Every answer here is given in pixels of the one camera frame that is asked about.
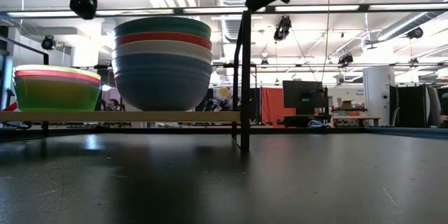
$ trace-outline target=desk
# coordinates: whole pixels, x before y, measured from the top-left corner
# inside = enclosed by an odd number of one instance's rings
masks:
[[[326,115],[285,115],[283,121],[277,121],[277,123],[285,127],[308,127],[310,120],[330,122]]]
[[[355,115],[355,116],[350,116],[350,115],[343,115],[343,116],[338,116],[338,115],[334,115],[332,116],[333,119],[333,124],[335,124],[335,120],[358,120],[359,121],[359,125],[364,125],[363,121],[364,120],[373,120],[373,125],[374,126],[379,126],[379,119],[381,119],[378,116],[362,116],[362,115]]]

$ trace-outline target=wooden shelf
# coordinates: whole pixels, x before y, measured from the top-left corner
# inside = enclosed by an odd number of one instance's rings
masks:
[[[239,112],[0,112],[0,122],[239,122]]]

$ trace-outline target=column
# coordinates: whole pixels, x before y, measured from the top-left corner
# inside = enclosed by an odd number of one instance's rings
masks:
[[[92,67],[98,64],[98,54],[101,48],[102,19],[85,21],[85,24],[79,27],[85,35],[71,49],[72,67]]]
[[[370,67],[363,71],[365,105],[370,116],[378,116],[379,126],[390,124],[390,85],[395,86],[392,66]]]

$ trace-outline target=bowl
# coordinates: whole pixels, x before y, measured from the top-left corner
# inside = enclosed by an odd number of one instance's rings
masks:
[[[86,85],[93,85],[98,86],[98,84],[101,84],[99,81],[91,81],[91,80],[85,80],[81,78],[69,78],[69,77],[63,77],[63,76],[16,76],[14,77],[15,81],[65,81],[68,83],[82,83]]]
[[[93,83],[100,84],[101,81],[98,78],[91,77],[90,75],[83,75],[79,73],[70,73],[65,71],[45,71],[45,70],[24,70],[24,71],[15,71],[13,76],[16,77],[24,77],[24,76],[45,76],[46,79],[51,81],[57,81],[59,78],[65,78],[70,80],[80,80],[80,81],[89,81]]]
[[[152,40],[180,41],[186,43],[193,43],[195,45],[202,46],[207,50],[211,50],[210,40],[201,36],[193,34],[184,34],[180,32],[142,32],[138,34],[129,34],[116,38],[115,47],[123,46],[125,44],[133,42],[152,41]]]
[[[159,54],[178,55],[202,60],[207,64],[211,63],[212,58],[210,50],[192,43],[179,41],[140,41],[128,43],[118,46],[112,52],[112,58],[126,57],[127,55],[134,54],[147,54],[148,57]]]
[[[183,55],[141,53],[112,60],[115,83],[126,102],[142,111],[187,111],[204,98],[212,67]]]
[[[83,76],[91,76],[93,78],[97,78],[98,80],[101,80],[101,76],[99,76],[96,73],[92,73],[90,71],[81,70],[81,69],[72,69],[69,67],[64,66],[48,66],[48,65],[36,65],[36,64],[28,64],[28,65],[21,65],[14,68],[14,72],[20,72],[20,71],[58,71],[58,72],[65,72],[65,73],[72,73],[72,74],[80,74]]]
[[[18,66],[13,74],[21,111],[94,111],[99,79],[95,73],[58,66]]]
[[[118,25],[115,37],[141,32],[181,32],[210,39],[210,27],[203,22],[184,17],[147,17]]]

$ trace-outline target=fluorescent light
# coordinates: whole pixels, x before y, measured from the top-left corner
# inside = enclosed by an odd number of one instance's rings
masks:
[[[229,15],[229,16],[220,16],[220,17],[211,17],[212,21],[228,21],[228,20],[241,20],[241,15]],[[261,20],[262,16],[252,16],[252,20]]]
[[[12,18],[53,18],[53,17],[78,17],[73,11],[10,11],[6,13]]]
[[[109,91],[110,89],[112,89],[112,87],[111,86],[108,86],[108,85],[102,85],[101,86],[101,90],[103,90],[103,91]]]
[[[146,10],[98,10],[97,16],[110,16],[110,15],[161,15],[161,14],[174,14],[174,10],[170,8],[155,8]]]
[[[242,13],[247,7],[185,8],[184,13]]]
[[[419,4],[379,4],[369,6],[370,11],[391,10],[424,10],[424,9],[447,9],[448,3],[419,3]]]
[[[306,12],[306,11],[356,11],[359,5],[345,6],[276,6],[276,12]]]

